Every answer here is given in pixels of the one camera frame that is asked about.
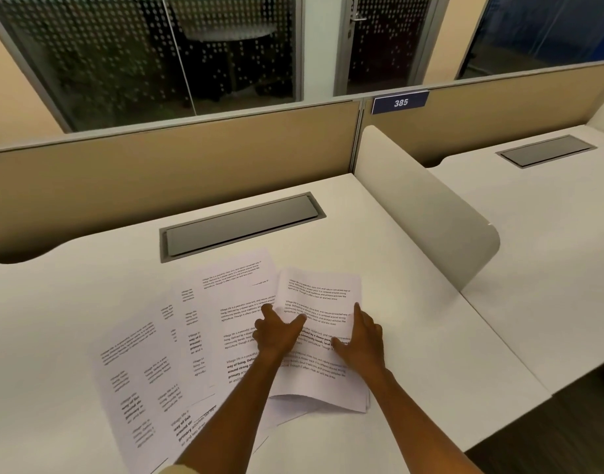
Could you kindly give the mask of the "beige partition panel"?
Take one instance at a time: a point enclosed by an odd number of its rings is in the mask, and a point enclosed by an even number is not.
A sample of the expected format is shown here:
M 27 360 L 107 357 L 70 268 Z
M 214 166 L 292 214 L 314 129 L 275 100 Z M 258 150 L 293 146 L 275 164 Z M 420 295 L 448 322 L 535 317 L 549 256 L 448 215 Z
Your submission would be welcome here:
M 0 263 L 346 174 L 354 101 L 0 151 Z
M 372 114 L 375 126 L 425 167 L 445 157 L 586 124 L 604 103 L 604 62 L 472 78 L 429 88 L 423 107 Z

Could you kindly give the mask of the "person's left forearm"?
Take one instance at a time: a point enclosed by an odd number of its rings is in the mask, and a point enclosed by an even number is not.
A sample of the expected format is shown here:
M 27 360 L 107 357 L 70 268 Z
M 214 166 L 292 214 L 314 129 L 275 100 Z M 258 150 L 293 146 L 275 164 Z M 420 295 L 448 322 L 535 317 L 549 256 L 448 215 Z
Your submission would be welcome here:
M 196 438 L 161 474 L 246 474 L 282 358 L 277 351 L 260 352 Z

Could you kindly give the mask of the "dotted glass window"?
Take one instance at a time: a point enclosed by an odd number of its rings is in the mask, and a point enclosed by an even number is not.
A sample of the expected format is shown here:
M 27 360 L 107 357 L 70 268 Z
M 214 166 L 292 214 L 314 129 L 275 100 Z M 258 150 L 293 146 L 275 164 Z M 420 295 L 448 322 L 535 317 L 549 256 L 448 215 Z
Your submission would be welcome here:
M 0 0 L 0 40 L 65 133 L 259 109 L 303 98 L 304 0 Z M 182 32 L 275 23 L 264 81 L 189 92 Z

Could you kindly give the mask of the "dotted glass door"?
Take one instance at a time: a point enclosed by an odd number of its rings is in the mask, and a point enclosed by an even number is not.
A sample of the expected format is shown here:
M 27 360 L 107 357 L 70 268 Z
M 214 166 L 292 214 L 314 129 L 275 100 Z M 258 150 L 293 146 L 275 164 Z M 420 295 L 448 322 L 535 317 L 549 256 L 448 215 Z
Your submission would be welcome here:
M 334 96 L 421 85 L 449 1 L 343 0 Z

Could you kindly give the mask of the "blue number label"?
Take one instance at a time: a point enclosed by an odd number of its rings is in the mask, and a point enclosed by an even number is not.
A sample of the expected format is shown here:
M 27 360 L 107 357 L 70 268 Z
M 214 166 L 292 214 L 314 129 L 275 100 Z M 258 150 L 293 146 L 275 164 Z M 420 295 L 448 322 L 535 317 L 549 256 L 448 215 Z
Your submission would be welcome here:
M 404 92 L 376 96 L 373 99 L 371 115 L 405 111 L 424 107 L 429 97 L 429 90 Z

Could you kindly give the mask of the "person's left hand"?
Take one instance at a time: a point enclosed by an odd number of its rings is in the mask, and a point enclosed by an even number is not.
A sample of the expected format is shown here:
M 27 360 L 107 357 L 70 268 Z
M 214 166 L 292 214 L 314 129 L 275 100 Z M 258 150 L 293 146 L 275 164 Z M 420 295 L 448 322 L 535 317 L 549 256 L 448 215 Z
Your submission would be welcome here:
M 296 344 L 286 340 L 286 325 L 269 303 L 261 307 L 262 318 L 255 321 L 252 337 L 257 343 L 261 359 L 281 361 Z

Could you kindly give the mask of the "person's right forearm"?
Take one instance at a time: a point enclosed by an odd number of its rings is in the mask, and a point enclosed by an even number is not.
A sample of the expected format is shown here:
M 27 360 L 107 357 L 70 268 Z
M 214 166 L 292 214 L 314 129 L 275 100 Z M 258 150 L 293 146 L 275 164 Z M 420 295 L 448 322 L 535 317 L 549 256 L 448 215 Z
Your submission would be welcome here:
M 410 474 L 484 474 L 424 413 L 385 367 L 362 372 Z

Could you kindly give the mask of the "stack of printed paper sheets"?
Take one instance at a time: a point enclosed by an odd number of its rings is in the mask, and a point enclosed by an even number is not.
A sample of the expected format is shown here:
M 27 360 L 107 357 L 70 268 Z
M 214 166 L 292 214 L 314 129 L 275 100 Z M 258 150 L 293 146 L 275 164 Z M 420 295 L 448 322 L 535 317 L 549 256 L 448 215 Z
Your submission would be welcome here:
M 272 396 L 304 396 L 338 408 L 365 413 L 369 390 L 334 351 L 331 340 L 351 339 L 354 305 L 361 302 L 361 278 L 352 274 L 281 271 L 274 311 L 290 323 L 306 317 L 294 348 L 284 357 Z

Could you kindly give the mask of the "printed white paper sheet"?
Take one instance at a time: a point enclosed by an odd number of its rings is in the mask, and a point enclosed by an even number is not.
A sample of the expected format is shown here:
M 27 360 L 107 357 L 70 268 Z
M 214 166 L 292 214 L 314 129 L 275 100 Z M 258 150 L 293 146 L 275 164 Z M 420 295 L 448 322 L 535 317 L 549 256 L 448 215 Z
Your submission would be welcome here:
M 215 391 L 214 329 L 201 290 L 180 285 L 176 301 L 180 373 L 186 382 L 187 402 L 194 405 Z
M 99 397 L 130 474 L 153 474 L 167 460 L 155 381 L 168 364 L 168 342 L 155 321 L 132 319 L 90 349 Z
M 194 405 L 188 404 L 186 382 L 180 373 L 176 305 L 177 302 L 173 302 L 169 321 L 172 343 L 167 356 L 168 364 L 164 365 L 158 379 L 149 381 L 150 386 L 156 388 L 156 406 L 161 409 L 161 420 L 164 422 L 165 436 L 161 442 L 167 458 L 164 468 L 177 461 L 227 398 L 219 396 L 215 383 L 213 395 Z
M 212 326 L 214 381 L 225 399 L 258 354 L 253 334 L 262 306 L 275 299 L 279 277 L 265 248 L 208 266 L 202 272 L 204 310 Z

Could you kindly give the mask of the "round white table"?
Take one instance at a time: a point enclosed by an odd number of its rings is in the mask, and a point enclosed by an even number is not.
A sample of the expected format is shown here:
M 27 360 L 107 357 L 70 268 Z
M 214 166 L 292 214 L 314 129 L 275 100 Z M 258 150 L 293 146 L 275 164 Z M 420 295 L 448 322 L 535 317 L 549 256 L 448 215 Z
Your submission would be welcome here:
M 191 97 L 219 102 L 258 86 L 265 79 L 260 56 L 275 33 L 275 23 L 183 31 L 180 55 Z

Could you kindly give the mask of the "person's right hand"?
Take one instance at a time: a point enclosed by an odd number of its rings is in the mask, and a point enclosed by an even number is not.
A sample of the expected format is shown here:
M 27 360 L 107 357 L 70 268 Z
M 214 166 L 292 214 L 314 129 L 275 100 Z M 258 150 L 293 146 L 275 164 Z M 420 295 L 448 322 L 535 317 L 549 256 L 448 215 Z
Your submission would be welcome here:
M 361 310 L 359 303 L 354 304 L 353 328 L 348 343 L 353 347 L 353 359 L 344 362 L 363 379 L 385 369 L 383 329 Z

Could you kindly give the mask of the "white rounded desk divider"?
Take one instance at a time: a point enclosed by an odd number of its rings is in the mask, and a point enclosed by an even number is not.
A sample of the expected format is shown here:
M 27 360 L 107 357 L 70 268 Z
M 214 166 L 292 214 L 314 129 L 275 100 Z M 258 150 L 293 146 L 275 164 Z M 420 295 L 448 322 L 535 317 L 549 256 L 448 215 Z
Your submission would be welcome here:
M 459 292 L 498 253 L 495 226 L 375 126 L 354 176 Z

